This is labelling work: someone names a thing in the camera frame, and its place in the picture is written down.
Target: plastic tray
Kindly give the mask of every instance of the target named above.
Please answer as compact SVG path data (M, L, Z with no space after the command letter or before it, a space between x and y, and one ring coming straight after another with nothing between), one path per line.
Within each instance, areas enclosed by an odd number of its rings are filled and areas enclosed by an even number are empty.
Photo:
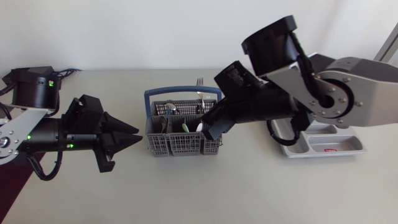
M293 138L289 118L273 120L272 125L279 137ZM295 145L281 145L281 148L289 158L350 156L366 152L353 128L340 129L316 121L300 133L300 139Z
M218 148L222 145L222 137L220 136L215 140L207 140L202 132L195 132L201 122L202 114L197 114L197 106L201 105L201 100L167 100L154 101L149 104L151 95L171 93L175 90L216 93L218 99L221 99L220 89L207 86L174 86L147 90L144 97L146 99L146 135L149 149L155 157L166 157L171 154L174 156L196 156L201 153L204 155L217 155ZM204 100L204 102L205 112L217 104L217 100ZM173 103L180 113L164 116L166 103ZM167 119L166 133L161 133L161 116ZM183 122L187 124L190 130L189 133L182 129Z

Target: fork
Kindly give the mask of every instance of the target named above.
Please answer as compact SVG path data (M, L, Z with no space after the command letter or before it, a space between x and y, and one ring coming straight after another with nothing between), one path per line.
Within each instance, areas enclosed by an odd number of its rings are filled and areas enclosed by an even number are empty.
M203 78L198 78L197 80L197 86L203 86ZM203 113L205 113L205 102L203 101L203 92L202 91L197 91L200 99L201 99L201 108L203 110Z

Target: dishwasher cutlery basket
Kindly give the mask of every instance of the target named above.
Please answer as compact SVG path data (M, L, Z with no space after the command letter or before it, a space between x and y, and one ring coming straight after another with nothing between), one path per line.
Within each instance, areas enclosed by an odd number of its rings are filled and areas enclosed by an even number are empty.
M170 86L145 91L146 135L149 149L155 157L165 157L170 154L174 156L195 156L200 153L217 155L218 148L222 145L221 136L215 140L207 140L202 132L196 132L203 115L203 111L200 111L200 113L197 111L198 106L201 106L201 99L153 101L152 103L149 99L152 95L181 91L214 93L217 94L217 100L221 100L221 90L208 86ZM205 113L217 104L217 100L203 100L205 102ZM166 103L174 104L179 113L166 116ZM161 116L165 116L167 120L167 127L164 132L162 132ZM186 133L182 128L184 122L190 130L189 133Z

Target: black cable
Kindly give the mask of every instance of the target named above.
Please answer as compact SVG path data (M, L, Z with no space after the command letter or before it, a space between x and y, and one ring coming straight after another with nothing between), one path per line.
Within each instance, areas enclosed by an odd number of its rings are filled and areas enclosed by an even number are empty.
M57 105L55 107L55 111L49 114L44 115L45 118L49 118L51 116L54 116L58 113L58 111L60 110L60 95L58 95L58 99L57 99Z
M62 71L59 72L53 72L52 75L61 78L61 80L63 80L64 78L70 76L73 72L77 72L77 71L81 71L80 69L77 68L68 68L68 69L64 69Z
M6 86L4 89L0 90L0 96L3 96L4 94L11 91L16 85L17 85L16 83L11 83L10 85Z
M281 139L280 137L278 137L278 136L275 134L275 131L274 131L274 129L272 128L272 123L271 123L271 121L272 121L272 120L268 120L268 121L267 121L267 128L268 128L269 134L271 135L271 137L272 137L275 141L277 141L279 144L284 145L284 146L293 146L294 144L297 143L297 140L299 140L299 138L300 138L300 132L299 132L299 131L297 131L297 130L295 130L295 129L293 130L293 132L294 132L294 138L293 138L293 139L289 139L289 140L287 140L287 139Z
M26 159L30 162L30 164L32 165L33 171L36 173L36 175L41 180L49 181L49 180L52 180L58 174L58 171L60 170L61 162L62 162L62 152L58 152L54 169L51 171L51 173L49 175L44 174L43 167L40 165L40 162L37 160L37 158L33 154L28 154L26 156Z
M8 120L12 120L10 111L9 111L9 110L6 108L6 106L4 106L4 104L1 103L1 102L0 102L0 108L1 108L1 109L4 111L4 113L6 114L7 119L8 119Z
M312 69L310 59L308 59L308 57L305 55L303 48L301 48L299 40L296 38L293 32L290 32L290 37L292 38L292 42L298 53L297 63L298 67L300 68L300 72L302 74L304 84L307 87L307 90L315 99L320 102L322 106L327 106L328 102L325 98L325 95L322 93L313 76L314 71Z

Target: white table surface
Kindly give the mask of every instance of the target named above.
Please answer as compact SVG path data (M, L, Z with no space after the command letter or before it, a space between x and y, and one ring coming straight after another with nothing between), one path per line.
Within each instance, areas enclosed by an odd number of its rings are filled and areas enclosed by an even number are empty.
M216 86L218 72L81 72L64 80L57 116L87 94L145 136L145 90L195 85L197 77ZM104 174L93 151L65 152L58 176L33 174L4 223L398 223L398 125L356 131L368 152L347 157L288 159L264 122L235 125L217 156L154 158L144 137ZM55 158L43 158L47 172Z

